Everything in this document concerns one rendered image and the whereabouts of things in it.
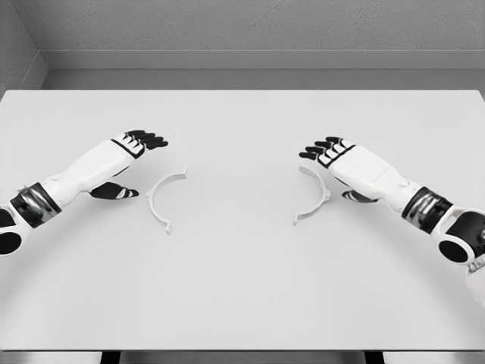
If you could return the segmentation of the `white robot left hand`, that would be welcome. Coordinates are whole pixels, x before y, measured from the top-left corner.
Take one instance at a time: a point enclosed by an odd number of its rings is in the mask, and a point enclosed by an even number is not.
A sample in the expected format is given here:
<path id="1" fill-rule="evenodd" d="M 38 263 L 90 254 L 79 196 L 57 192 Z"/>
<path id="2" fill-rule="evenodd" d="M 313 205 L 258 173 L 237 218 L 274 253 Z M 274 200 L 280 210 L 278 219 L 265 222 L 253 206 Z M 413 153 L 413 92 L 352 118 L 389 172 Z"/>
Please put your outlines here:
<path id="1" fill-rule="evenodd" d="M 168 145 L 163 137 L 144 130 L 131 130 L 106 140 L 77 159 L 73 176 L 82 192 L 98 199 L 127 199 L 139 195 L 137 190 L 122 187 L 108 179 L 140 158 L 145 152 Z"/>

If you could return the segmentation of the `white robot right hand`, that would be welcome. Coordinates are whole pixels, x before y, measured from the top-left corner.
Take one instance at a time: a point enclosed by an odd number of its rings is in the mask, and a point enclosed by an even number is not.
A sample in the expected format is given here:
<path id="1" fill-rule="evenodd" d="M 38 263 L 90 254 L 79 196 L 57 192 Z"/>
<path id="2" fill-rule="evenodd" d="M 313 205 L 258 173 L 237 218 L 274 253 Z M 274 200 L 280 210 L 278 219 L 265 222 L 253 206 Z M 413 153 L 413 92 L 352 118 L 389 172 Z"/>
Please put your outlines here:
<path id="1" fill-rule="evenodd" d="M 328 136 L 307 146 L 299 157 L 316 161 L 338 181 L 350 188 L 343 197 L 355 202 L 372 203 L 391 191 L 400 174 L 389 163 L 370 152 L 337 136 Z"/>

